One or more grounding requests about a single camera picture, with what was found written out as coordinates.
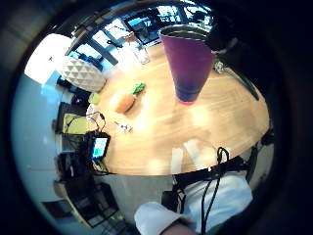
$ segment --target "tall plastic cup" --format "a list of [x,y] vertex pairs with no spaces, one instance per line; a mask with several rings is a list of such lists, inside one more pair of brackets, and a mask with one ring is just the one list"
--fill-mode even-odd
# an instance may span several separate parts
[[176,97],[185,105],[193,104],[207,81],[214,55],[204,44],[208,31],[197,26],[177,24],[159,30]]

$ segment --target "person's arm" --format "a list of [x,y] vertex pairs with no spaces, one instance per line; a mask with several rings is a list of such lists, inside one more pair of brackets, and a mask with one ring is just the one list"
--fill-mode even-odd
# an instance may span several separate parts
[[196,232],[191,230],[189,227],[175,221],[170,226],[168,226],[160,235],[197,235]]

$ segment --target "wooden table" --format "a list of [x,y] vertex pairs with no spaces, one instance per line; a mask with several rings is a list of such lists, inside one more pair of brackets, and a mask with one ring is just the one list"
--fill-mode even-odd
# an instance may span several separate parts
[[[214,70],[192,106],[175,100],[174,85],[161,44],[149,48],[151,61],[119,63],[108,71],[99,109],[112,137],[103,159],[110,172],[127,175],[166,175],[216,165],[216,149],[227,148],[231,158],[254,145],[269,127],[266,103],[256,101],[236,75]],[[145,90],[124,115],[110,106],[112,95],[144,82]],[[130,124],[130,133],[115,121]]]

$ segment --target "small figurine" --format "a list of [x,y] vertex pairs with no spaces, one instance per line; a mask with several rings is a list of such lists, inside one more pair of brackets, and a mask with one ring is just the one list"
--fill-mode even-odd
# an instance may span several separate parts
[[114,111],[119,114],[123,114],[128,111],[134,104],[137,95],[143,91],[145,84],[142,82],[136,83],[130,92],[117,92],[115,93],[110,101],[110,105]]
[[133,128],[129,124],[121,124],[121,123],[118,123],[117,121],[115,121],[115,124],[117,125],[119,132],[123,132],[123,133],[130,132]]

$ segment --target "electronic device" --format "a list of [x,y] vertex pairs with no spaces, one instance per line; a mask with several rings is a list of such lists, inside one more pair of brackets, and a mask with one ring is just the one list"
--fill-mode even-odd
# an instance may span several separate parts
[[105,133],[89,132],[89,158],[90,160],[101,160],[107,154],[111,137]]

